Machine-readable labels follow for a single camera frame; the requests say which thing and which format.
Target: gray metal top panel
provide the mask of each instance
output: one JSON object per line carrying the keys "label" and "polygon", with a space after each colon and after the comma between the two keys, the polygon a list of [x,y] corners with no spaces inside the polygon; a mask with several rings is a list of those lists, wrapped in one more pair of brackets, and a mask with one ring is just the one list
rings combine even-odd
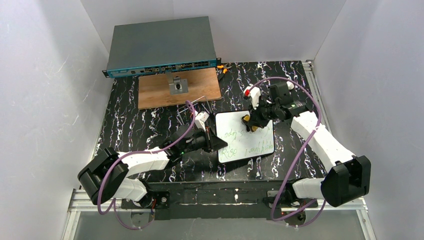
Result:
{"label": "gray metal top panel", "polygon": [[209,17],[115,26],[107,70],[215,59]]}

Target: white wall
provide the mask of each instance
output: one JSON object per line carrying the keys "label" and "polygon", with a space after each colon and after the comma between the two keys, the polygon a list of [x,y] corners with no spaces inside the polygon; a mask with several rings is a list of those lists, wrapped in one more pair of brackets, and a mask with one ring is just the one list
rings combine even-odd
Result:
{"label": "white wall", "polygon": [[112,81],[76,0],[0,0],[0,235],[57,240]]}
{"label": "white wall", "polygon": [[313,59],[345,1],[81,0],[108,50],[115,25],[209,16],[225,62]]}
{"label": "white wall", "polygon": [[347,0],[315,59],[335,136],[372,164],[378,239],[424,239],[424,4]]}

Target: cable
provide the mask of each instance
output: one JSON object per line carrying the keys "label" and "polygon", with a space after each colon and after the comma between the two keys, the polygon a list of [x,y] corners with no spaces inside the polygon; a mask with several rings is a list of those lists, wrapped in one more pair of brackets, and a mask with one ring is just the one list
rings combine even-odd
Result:
{"label": "cable", "polygon": [[[195,107],[193,106],[193,104],[189,101],[189,100],[186,100],[185,101],[185,105],[187,105],[187,107],[188,108],[190,108],[190,111],[192,112],[192,113],[194,113],[195,112]],[[106,211],[102,211],[102,207],[101,207],[101,199],[102,199],[102,194],[103,194],[103,190],[105,189],[105,184],[106,184],[106,182],[108,181],[108,178],[109,178],[109,176],[111,175],[111,172],[112,172],[112,170],[116,167],[116,165],[120,162],[120,161],[122,161],[122,159],[124,159],[124,158],[126,158],[126,157],[128,157],[128,156],[130,156],[130,155],[134,155],[134,154],[157,154],[157,153],[160,153],[160,152],[162,152],[162,151],[165,151],[165,150],[167,150],[167,149],[169,149],[169,148],[171,148],[172,146],[174,146],[175,144],[177,144],[181,139],[183,139],[189,132],[190,132],[190,130],[193,128],[193,126],[194,126],[194,124],[195,124],[195,120],[196,120],[196,115],[195,114],[193,114],[193,118],[192,118],[192,121],[191,121],[191,123],[190,123],[190,126],[188,127],[188,129],[184,132],[184,134],[183,135],[181,135],[176,141],[174,141],[173,143],[171,143],[170,145],[168,145],[168,146],[166,146],[166,147],[164,147],[164,148],[162,148],[162,149],[160,149],[160,150],[157,150],[157,151],[132,151],[132,152],[128,152],[128,153],[126,153],[126,154],[124,154],[123,156],[121,156],[120,158],[118,158],[110,167],[109,167],[109,169],[107,170],[107,172],[106,172],[106,174],[104,175],[104,178],[103,178],[103,180],[101,181],[101,185],[100,185],[100,189],[98,190],[98,198],[97,198],[97,211],[98,211],[98,213],[99,214],[101,214],[101,215],[105,215],[105,214],[107,214],[108,212],[109,212],[109,210],[111,209],[111,207],[113,206],[113,209],[115,210],[115,215],[116,215],[116,217],[118,218],[118,221],[119,221],[119,223],[121,223],[121,225],[122,226],[124,226],[124,227],[126,227],[127,229],[133,229],[133,230],[138,230],[138,229],[140,229],[140,228],[134,228],[134,227],[130,227],[130,226],[127,226],[127,225],[125,225],[122,221],[121,221],[121,219],[119,219],[119,217],[118,217],[118,214],[117,214],[117,212],[116,212],[116,204],[115,204],[115,202],[116,202],[116,198],[114,198],[113,200],[112,200],[112,202],[110,203],[110,205],[109,205],[109,207],[106,209]]]}
{"label": "cable", "polygon": [[[285,78],[285,77],[273,76],[273,77],[268,77],[268,78],[262,79],[262,80],[258,81],[257,83],[255,83],[248,91],[246,91],[246,95],[249,95],[249,92],[254,87],[258,86],[259,84],[261,84],[261,83],[263,83],[265,81],[269,81],[269,80],[283,80],[283,81],[286,81],[286,82],[291,82],[292,84],[294,84],[295,86],[297,86],[298,88],[300,88],[307,95],[307,97],[312,100],[312,103],[316,107],[316,111],[318,113],[318,121],[316,122],[315,129],[310,133],[310,135],[308,136],[308,138],[305,140],[305,142],[303,143],[303,145],[300,147],[299,152],[294,157],[294,160],[291,163],[290,168],[288,169],[287,174],[284,177],[284,180],[282,181],[281,187],[279,188],[278,193],[275,196],[274,203],[272,204],[270,216],[271,216],[271,219],[274,222],[278,222],[278,221],[287,219],[287,218],[289,218],[289,217],[291,217],[291,216],[293,216],[293,215],[295,215],[297,213],[302,212],[305,208],[309,207],[311,204],[313,204],[314,202],[317,201],[316,199],[314,199],[314,200],[308,202],[306,205],[300,207],[296,211],[293,211],[293,212],[291,212],[291,213],[289,213],[289,214],[287,214],[285,216],[279,217],[279,218],[274,218],[274,212],[275,212],[276,207],[277,207],[278,199],[280,199],[281,194],[283,193],[284,187],[286,186],[287,181],[289,180],[289,176],[292,173],[293,169],[295,168],[295,165],[298,162],[301,154],[304,152],[304,150],[305,150],[306,146],[308,145],[309,141],[312,139],[312,137],[316,133],[317,127],[320,126],[320,124],[321,124],[321,118],[322,118],[322,113],[321,113],[321,109],[320,109],[320,106],[318,105],[317,101],[315,101],[315,99],[311,96],[311,94],[309,94],[309,92],[306,89],[304,89],[299,83],[297,83],[297,82],[295,82],[295,81],[293,81],[291,79]],[[315,221],[318,218],[318,216],[322,213],[325,205],[326,205],[326,201],[324,200],[324,203],[322,204],[321,209],[319,210],[319,212],[316,214],[316,216],[312,220],[308,221],[305,224],[297,225],[296,227],[305,227],[305,226],[311,224],[313,221]]]}

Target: wooden board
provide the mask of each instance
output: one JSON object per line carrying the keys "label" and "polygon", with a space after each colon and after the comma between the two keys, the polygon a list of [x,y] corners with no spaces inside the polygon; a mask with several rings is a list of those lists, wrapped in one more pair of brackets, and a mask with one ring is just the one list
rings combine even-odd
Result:
{"label": "wooden board", "polygon": [[188,92],[171,95],[166,74],[140,76],[138,85],[138,109],[151,109],[194,101],[206,96],[208,100],[221,99],[215,68],[173,72],[173,77],[187,79]]}

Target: marble tabletop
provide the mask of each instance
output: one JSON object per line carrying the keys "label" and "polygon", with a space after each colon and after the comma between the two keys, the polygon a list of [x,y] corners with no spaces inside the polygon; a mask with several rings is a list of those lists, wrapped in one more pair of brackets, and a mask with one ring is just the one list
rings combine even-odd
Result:
{"label": "marble tabletop", "polygon": [[[268,77],[292,79],[310,92],[301,61],[238,62],[231,63],[231,66],[230,72],[219,83],[223,99],[209,101],[214,113],[246,110],[250,101],[243,99],[243,90],[247,85]],[[264,83],[260,88],[265,90],[268,85]],[[177,108],[182,105],[138,110],[138,88],[137,77],[114,80],[96,152],[106,147],[113,147],[117,152],[151,149],[180,126]],[[296,89],[294,99],[311,104],[311,100],[299,89]],[[186,124],[189,123],[189,117],[188,114],[183,116]],[[275,152],[270,156],[224,164],[218,162],[216,152],[198,150],[186,153],[182,161],[171,169],[143,172],[138,177],[150,183],[281,181],[303,139],[280,121],[276,120],[273,124]],[[290,178],[322,178],[325,175],[323,164],[307,147]]]}

